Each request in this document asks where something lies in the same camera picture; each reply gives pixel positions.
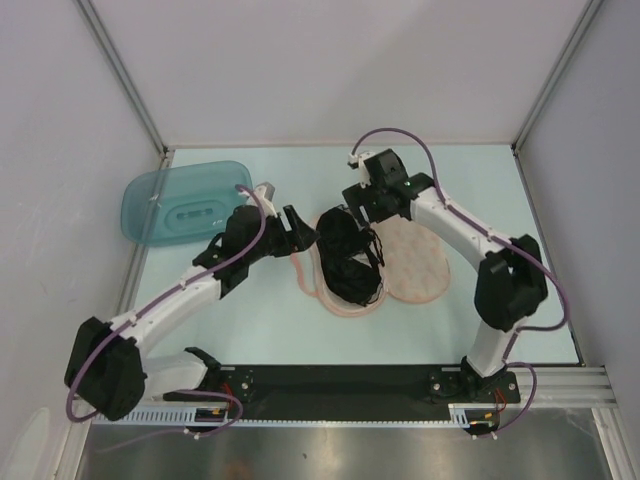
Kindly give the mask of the black lace bra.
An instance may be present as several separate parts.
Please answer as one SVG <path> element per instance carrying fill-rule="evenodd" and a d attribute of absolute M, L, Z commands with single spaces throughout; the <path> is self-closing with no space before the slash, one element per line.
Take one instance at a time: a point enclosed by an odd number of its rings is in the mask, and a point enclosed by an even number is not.
<path fill-rule="evenodd" d="M 343 205 L 318 218 L 316 231 L 322 275 L 329 291 L 341 300 L 361 307 L 380 295 L 385 266 L 378 234 L 362 227 Z"/>

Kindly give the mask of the floral mesh laundry bag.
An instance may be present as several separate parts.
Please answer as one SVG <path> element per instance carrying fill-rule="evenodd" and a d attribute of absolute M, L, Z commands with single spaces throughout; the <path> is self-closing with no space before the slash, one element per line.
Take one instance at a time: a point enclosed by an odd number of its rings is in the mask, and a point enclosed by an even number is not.
<path fill-rule="evenodd" d="M 381 285 L 369 304 L 357 305 L 330 291 L 315 246 L 305 253 L 311 259 L 310 281 L 301 263 L 304 255 L 290 258 L 300 290 L 319 300 L 333 315 L 345 318 L 370 314 L 388 297 L 407 304 L 427 304 L 444 295 L 451 283 L 451 270 L 439 236 L 399 216 L 375 224 L 373 230 L 381 240 L 385 265 L 380 268 Z"/>

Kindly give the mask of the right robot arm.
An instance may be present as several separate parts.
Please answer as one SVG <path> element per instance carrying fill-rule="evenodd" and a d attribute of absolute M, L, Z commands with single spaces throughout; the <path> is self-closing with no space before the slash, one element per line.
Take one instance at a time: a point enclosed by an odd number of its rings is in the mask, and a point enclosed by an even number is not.
<path fill-rule="evenodd" d="M 347 163 L 360 180 L 342 195 L 358 222 L 379 224 L 402 217 L 435 233 L 476 272 L 473 304 L 480 325 L 452 394 L 486 400 L 506 374 L 517 335 L 548 297 L 538 242 L 530 235 L 496 235 L 447 196 L 435 176 L 409 175 L 391 149 L 352 153 Z"/>

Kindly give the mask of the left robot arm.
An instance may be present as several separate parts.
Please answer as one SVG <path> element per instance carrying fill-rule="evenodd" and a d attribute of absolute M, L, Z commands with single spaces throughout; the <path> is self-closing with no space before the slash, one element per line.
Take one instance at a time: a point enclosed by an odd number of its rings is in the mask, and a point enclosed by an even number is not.
<path fill-rule="evenodd" d="M 185 320 L 222 300 L 265 257 L 288 257 L 309 249 L 319 234 L 292 206 L 267 215 L 258 206 L 236 208 L 173 286 L 138 310 L 109 321 L 91 317 L 76 334 L 64 383 L 68 400 L 80 398 L 111 421 L 128 415 L 141 400 L 190 391 L 214 397 L 219 365 L 199 348 L 153 358 L 153 348 Z"/>

